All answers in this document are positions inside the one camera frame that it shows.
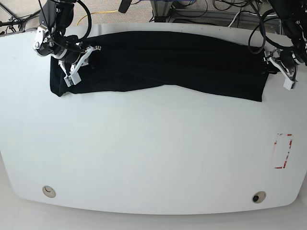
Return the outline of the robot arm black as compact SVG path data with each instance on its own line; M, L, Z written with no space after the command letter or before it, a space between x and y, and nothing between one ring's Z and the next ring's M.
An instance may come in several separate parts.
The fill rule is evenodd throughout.
M81 5L87 14L88 27L82 38L76 35L65 36L66 28L74 17L75 3ZM81 82L79 69L89 65L92 52L101 50L101 46L83 44L92 29L89 9L81 0L48 0L45 5L40 5L39 22L33 50L41 57L51 55L57 59L65 73L67 86L77 85Z
M307 63L307 2L305 0L269 0L271 9L263 14L254 6L252 1L248 4L255 11L263 41L257 51L250 46L252 34L248 39L248 49L252 54L264 52L263 61L271 63L285 77L283 86L291 90L295 87L297 67ZM283 46L266 36L265 22L269 14L275 13L281 22L284 34L290 38L292 46Z

